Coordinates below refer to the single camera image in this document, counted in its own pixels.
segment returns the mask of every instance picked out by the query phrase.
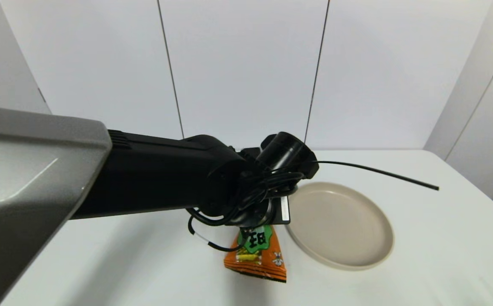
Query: panel seam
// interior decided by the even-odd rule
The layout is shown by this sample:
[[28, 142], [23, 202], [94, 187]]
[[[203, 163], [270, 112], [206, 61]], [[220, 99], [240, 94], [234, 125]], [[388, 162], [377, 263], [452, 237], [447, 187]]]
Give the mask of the panel seam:
[[165, 51], [167, 52], [167, 62], [169, 64], [169, 71], [171, 72], [171, 82], [173, 84], [174, 102], [176, 103], [177, 106], [178, 122], [180, 122], [180, 132], [182, 133], [182, 139], [184, 139], [184, 127], [182, 126], [182, 117], [180, 116], [180, 107], [178, 106], [177, 89], [176, 86], [174, 85], [174, 75], [173, 75], [173, 68], [171, 66], [171, 56], [169, 55], [169, 46], [167, 45], [167, 36], [165, 35], [165, 27], [163, 26], [163, 16], [161, 15], [161, 5], [159, 4], [159, 0], [157, 0], [157, 10], [159, 11], [161, 31], [163, 33], [163, 41], [165, 42]]
[[314, 90], [316, 89], [316, 78], [318, 77], [318, 68], [320, 67], [320, 56], [322, 55], [322, 46], [324, 45], [324, 35], [326, 33], [326, 23], [328, 22], [328, 12], [330, 11], [330, 1], [326, 6], [326, 16], [324, 18], [324, 27], [322, 28], [322, 39], [320, 40], [320, 50], [318, 51], [318, 61], [316, 62], [316, 72], [314, 74], [313, 92], [311, 94], [311, 105], [309, 106], [309, 115], [307, 117], [307, 128], [305, 128], [305, 137], [303, 143], [307, 143], [307, 133], [309, 132], [309, 123], [311, 122], [311, 111], [313, 109]]

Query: orange snack bag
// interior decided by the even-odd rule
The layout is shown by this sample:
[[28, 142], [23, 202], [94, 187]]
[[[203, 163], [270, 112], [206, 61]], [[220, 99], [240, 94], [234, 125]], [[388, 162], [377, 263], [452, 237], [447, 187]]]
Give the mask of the orange snack bag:
[[[231, 245], [237, 247], [242, 239], [239, 233]], [[262, 225], [246, 237], [246, 244], [235, 252], [228, 252], [223, 265], [241, 274], [286, 282], [286, 267], [279, 239], [272, 225]]]

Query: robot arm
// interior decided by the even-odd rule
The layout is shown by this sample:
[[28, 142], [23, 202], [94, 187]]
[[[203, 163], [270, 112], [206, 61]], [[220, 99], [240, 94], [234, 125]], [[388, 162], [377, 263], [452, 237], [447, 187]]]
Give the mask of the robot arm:
[[314, 176], [318, 165], [304, 162], [316, 157], [284, 132], [261, 147], [0, 108], [0, 301], [70, 218], [188, 209], [209, 225], [289, 223], [280, 198]]

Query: black cable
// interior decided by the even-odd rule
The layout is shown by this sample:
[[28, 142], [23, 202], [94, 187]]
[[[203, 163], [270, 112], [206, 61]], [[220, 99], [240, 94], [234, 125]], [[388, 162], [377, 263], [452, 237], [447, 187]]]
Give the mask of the black cable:
[[197, 232], [195, 232], [194, 227], [192, 225], [193, 220], [194, 220], [194, 215], [191, 215], [190, 219], [188, 220], [188, 231], [190, 231], [190, 234], [197, 236], [197, 237], [201, 238], [201, 240], [207, 242], [207, 245], [210, 246], [211, 248], [214, 248], [214, 249], [222, 251], [222, 252], [235, 252], [236, 250], [239, 250], [240, 248], [242, 248], [246, 244], [246, 238], [244, 235], [246, 233], [246, 231], [244, 231], [242, 229], [240, 231], [241, 243], [238, 244], [238, 246], [235, 246], [234, 248], [224, 248], [223, 246], [219, 246], [217, 244], [214, 244], [214, 242], [210, 242], [208, 239], [206, 239], [205, 237], [203, 237], [200, 234], [198, 234]]
[[272, 170], [271, 172], [275, 172], [275, 171], [278, 171], [278, 170], [287, 169], [287, 168], [290, 168], [290, 167], [297, 167], [298, 165], [305, 164], [305, 163], [320, 163], [320, 164], [324, 163], [324, 164], [347, 165], [349, 167], [355, 167], [355, 168], [360, 168], [360, 169], [364, 169], [364, 170], [368, 170], [368, 171], [372, 171], [372, 172], [377, 172], [377, 173], [380, 173], [380, 174], [384, 174], [385, 176], [392, 176], [392, 178], [397, 178], [397, 179], [400, 179], [400, 180], [404, 180], [404, 181], [407, 181], [407, 182], [410, 182], [410, 183], [413, 183], [413, 184], [417, 184], [417, 185], [423, 186], [425, 188], [429, 188], [429, 189], [433, 189], [433, 190], [439, 190], [439, 186], [435, 186], [435, 185], [428, 184], [428, 183], [425, 183], [425, 182], [422, 182], [422, 181], [418, 181], [418, 180], [415, 180], [413, 178], [408, 178], [406, 176], [400, 176], [399, 174], [395, 174], [395, 173], [391, 173], [391, 172], [388, 172], [388, 171], [384, 171], [384, 170], [379, 170], [379, 169], [367, 167], [365, 165], [353, 164], [353, 163], [345, 163], [345, 162], [308, 161], [308, 162], [303, 162], [303, 163], [300, 163], [300, 164], [287, 165], [285, 167]]
[[209, 218], [205, 217], [204, 215], [201, 215], [199, 213], [199, 211], [197, 211], [193, 208], [186, 208], [186, 211], [188, 211], [192, 217], [196, 218], [200, 222], [202, 222], [206, 225], [210, 225], [211, 227], [217, 227], [220, 225], [224, 225], [229, 220], [231, 220], [237, 214], [238, 208], [233, 209], [232, 211], [230, 211], [229, 214], [227, 214], [227, 216], [225, 216], [221, 219], [217, 219], [217, 220], [209, 219]]

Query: white table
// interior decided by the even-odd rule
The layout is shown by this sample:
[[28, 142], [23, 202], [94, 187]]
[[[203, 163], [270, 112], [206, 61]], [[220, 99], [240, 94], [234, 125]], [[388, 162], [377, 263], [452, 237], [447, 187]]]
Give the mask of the white table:
[[[373, 269], [341, 271], [310, 258], [277, 226], [287, 283], [225, 269], [225, 253], [188, 233], [186, 211], [68, 221], [3, 305], [493, 305], [493, 202], [487, 196], [425, 151], [316, 155], [410, 176], [441, 190], [320, 165], [313, 181], [343, 184], [379, 205], [393, 227], [394, 249]], [[237, 233], [195, 226], [224, 245]]]

